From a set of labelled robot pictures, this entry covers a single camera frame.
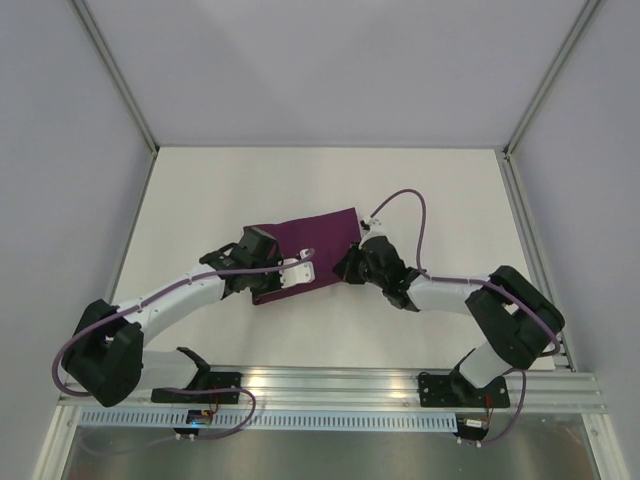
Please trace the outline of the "aluminium frame post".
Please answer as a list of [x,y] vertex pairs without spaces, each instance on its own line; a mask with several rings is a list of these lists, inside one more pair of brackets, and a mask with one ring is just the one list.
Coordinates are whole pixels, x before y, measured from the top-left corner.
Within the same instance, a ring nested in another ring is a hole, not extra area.
[[89,43],[110,78],[140,137],[143,139],[147,150],[150,152],[152,158],[156,159],[160,146],[111,51],[99,23],[91,11],[89,2],[85,0],[69,0],[68,5],[84,30]]
[[551,94],[563,70],[574,55],[579,43],[594,22],[599,10],[605,4],[603,0],[584,1],[568,33],[564,36],[557,52],[540,80],[533,96],[528,102],[522,116],[517,122],[502,153],[506,159],[511,159],[531,128],[536,116]]

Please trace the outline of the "aluminium mounting rail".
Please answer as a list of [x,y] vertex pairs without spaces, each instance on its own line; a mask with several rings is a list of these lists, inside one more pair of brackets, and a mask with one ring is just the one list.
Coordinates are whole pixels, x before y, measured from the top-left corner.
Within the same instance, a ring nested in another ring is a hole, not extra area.
[[[418,412],[418,369],[214,366],[238,372],[241,386],[264,410]],[[596,414],[607,411],[592,373],[570,370],[526,374],[525,413]]]

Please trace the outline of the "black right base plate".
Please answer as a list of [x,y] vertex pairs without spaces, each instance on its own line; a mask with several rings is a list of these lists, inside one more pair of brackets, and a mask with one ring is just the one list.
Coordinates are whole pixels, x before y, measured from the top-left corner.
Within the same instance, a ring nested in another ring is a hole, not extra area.
[[504,377],[493,379],[485,387],[474,387],[458,372],[417,377],[420,406],[423,408],[498,408],[511,406]]

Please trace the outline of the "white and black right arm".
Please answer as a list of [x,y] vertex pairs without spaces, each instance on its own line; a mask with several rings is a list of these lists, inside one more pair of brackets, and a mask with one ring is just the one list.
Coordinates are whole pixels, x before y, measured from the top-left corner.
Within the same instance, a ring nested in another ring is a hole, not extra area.
[[410,267],[384,235],[350,246],[334,267],[345,283],[373,284],[397,309],[470,315],[485,341],[452,372],[456,401],[475,404],[496,378],[525,371],[558,348],[566,322],[561,312],[522,274],[503,265],[485,278],[431,276]]

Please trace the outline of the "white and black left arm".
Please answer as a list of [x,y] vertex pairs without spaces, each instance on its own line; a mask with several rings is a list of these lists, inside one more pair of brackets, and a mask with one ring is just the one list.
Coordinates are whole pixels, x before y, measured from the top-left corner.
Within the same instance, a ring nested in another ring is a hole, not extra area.
[[257,227],[205,254],[178,279],[120,305],[102,299],[84,310],[56,355],[52,376],[61,392],[112,407],[141,388],[145,347],[200,308],[279,280],[277,240]]

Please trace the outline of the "aluminium frame post right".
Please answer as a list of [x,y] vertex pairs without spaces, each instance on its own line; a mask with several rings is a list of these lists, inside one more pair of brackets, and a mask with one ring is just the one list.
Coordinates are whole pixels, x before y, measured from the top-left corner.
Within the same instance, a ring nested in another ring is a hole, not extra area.
[[528,102],[522,116],[517,122],[502,153],[506,159],[511,159],[531,128],[536,116],[551,94],[563,70],[574,55],[579,43],[594,22],[599,10],[605,4],[603,0],[584,1],[568,33],[564,36],[557,52],[540,80],[533,96]]

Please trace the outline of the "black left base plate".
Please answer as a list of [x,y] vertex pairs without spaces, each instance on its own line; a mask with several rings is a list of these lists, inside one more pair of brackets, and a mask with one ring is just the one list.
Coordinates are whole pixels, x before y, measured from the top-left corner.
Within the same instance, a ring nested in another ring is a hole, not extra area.
[[198,373],[184,388],[154,388],[151,402],[157,404],[236,405],[243,374],[238,371]]

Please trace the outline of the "aluminium frame post left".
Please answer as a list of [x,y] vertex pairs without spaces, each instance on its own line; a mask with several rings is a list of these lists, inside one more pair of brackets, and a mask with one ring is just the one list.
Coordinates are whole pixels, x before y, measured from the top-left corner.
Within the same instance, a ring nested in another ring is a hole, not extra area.
[[160,146],[111,51],[99,23],[91,11],[89,2],[85,0],[69,0],[68,5],[84,30],[89,43],[110,78],[140,137],[143,139],[147,150],[150,152],[152,158],[156,159]]

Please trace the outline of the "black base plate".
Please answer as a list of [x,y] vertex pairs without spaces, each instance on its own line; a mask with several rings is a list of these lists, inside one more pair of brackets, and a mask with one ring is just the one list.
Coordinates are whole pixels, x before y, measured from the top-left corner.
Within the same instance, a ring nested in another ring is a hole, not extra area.
[[154,388],[151,402],[157,404],[236,405],[243,374],[238,371],[198,373],[184,388]]
[[511,406],[504,377],[493,379],[485,387],[474,387],[458,372],[417,377],[420,406],[423,408],[498,408]]

